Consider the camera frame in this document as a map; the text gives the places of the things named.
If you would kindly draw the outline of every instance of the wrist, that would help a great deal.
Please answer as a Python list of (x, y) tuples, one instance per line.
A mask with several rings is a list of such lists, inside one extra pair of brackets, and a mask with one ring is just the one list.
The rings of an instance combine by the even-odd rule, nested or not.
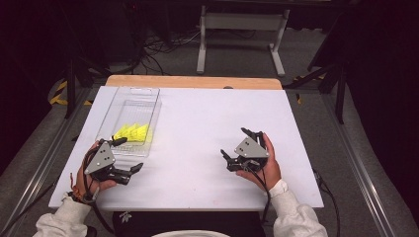
[(274, 198), (278, 195), (281, 195), (285, 193), (289, 189), (288, 184), (280, 179), (277, 181), (277, 183), (269, 190), (269, 194), (271, 195), (271, 198)]

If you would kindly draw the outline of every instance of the yellow object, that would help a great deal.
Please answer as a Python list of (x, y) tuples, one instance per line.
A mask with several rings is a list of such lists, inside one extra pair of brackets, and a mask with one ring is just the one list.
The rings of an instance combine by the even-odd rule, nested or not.
[(145, 141), (148, 131), (148, 124), (139, 125), (134, 123), (133, 125), (124, 124), (120, 130), (114, 135), (114, 139), (126, 137), (127, 141)]

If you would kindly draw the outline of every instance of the white tabletop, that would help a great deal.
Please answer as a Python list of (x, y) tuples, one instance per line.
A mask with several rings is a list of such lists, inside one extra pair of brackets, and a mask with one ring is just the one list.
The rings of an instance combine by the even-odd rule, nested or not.
[[(102, 87), (49, 202), (60, 207), (94, 143), (117, 92)], [(220, 149), (231, 157), (246, 137), (240, 127), (264, 131), (271, 138), (283, 179), (298, 200), (322, 207), (318, 187), (285, 91), (161, 88), (162, 107), (147, 158), (116, 156), (117, 168), (140, 161), (142, 169), (127, 186), (103, 191), (105, 210), (262, 210), (266, 196), (249, 181), (226, 169)]]

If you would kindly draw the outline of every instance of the gray carpet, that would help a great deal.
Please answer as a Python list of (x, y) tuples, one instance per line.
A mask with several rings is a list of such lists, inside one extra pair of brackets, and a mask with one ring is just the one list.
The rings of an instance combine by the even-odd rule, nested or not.
[[(257, 32), (252, 39), (243, 39), (226, 32), (210, 35), (205, 76), (275, 78), (275, 68), (267, 50), (267, 44), (272, 37), (273, 34), (260, 32)], [(291, 83), (295, 76), (308, 73), (306, 67), (324, 37), (325, 35), (320, 31), (286, 31), (280, 47), (280, 57), (287, 74), (286, 77), (281, 78), (283, 84)], [(199, 49), (198, 40), (199, 38), (196, 38), (170, 53), (157, 53), (154, 57), (166, 73), (195, 76)], [(152, 60), (145, 61), (145, 63), (158, 70), (158, 66)], [(117, 70), (122, 67), (125, 67), (124, 63), (115, 63), (112, 69)], [(159, 74), (150, 69), (145, 70), (142, 66), (136, 68), (134, 72), (136, 74), (145, 74), (146, 72)], [(98, 87), (103, 83), (104, 80), (97, 81), (90, 91), (89, 99), (94, 99)], [(380, 236), (372, 213), (348, 162), (343, 144), (333, 125), (334, 118), (327, 113), (322, 96), (314, 90), (315, 86), (316, 83), (310, 82), (303, 87), (304, 90), (289, 90), (288, 95), (311, 165), (320, 173), (336, 198), (340, 212), (341, 236)], [(51, 93), (55, 89), (56, 86), (51, 88)], [(296, 92), (300, 93), (301, 104), (296, 101)], [(75, 143), (71, 140), (81, 131), (89, 110), (89, 106), (83, 106), (76, 115), (63, 138), (59, 155), (48, 171), (42, 189), (51, 184), (61, 173)], [(0, 209), (2, 209), (0, 226), (4, 226), (7, 222), (20, 196), (25, 191), (28, 181), (52, 144), (60, 125), (65, 121), (65, 111), (65, 106), (53, 105), (50, 113), (0, 177)], [(419, 230), (409, 209), (382, 170), (368, 143), (348, 91), (344, 120), (355, 152), (361, 157), (376, 187), (395, 235), (419, 236)], [(44, 213), (53, 211), (47, 207), (51, 193), (52, 191), (49, 191), (28, 212), (15, 236), (32, 236), (36, 232), (35, 223), (38, 218)], [(322, 193), (322, 197), (325, 207), (315, 211), (320, 223), (326, 227), (329, 236), (335, 236), (337, 229), (335, 208), (330, 196)], [(108, 223), (112, 223), (111, 214), (105, 211), (103, 214)], [(272, 225), (275, 220), (275, 212), (272, 209), (268, 219), (270, 222), (267, 225)], [(102, 227), (93, 211), (87, 217), (86, 223), (98, 229), (98, 236), (113, 236)], [(268, 237), (273, 236), (272, 227), (266, 226), (265, 230)]]

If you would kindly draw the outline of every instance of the metal stand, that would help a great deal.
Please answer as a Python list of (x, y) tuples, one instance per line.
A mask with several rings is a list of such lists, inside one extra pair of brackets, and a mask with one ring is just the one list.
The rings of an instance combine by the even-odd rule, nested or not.
[(290, 10), (283, 15), (257, 15), (257, 14), (229, 14), (229, 13), (207, 13), (206, 6), (201, 11), (201, 45), (198, 55), (197, 73), (204, 74), (207, 53), (206, 30), (207, 29), (235, 29), (235, 30), (257, 30), (276, 31), (274, 43), (269, 45), (272, 58), (275, 63), (277, 74), (285, 76), (283, 63), (278, 54), (281, 39), (287, 26)]

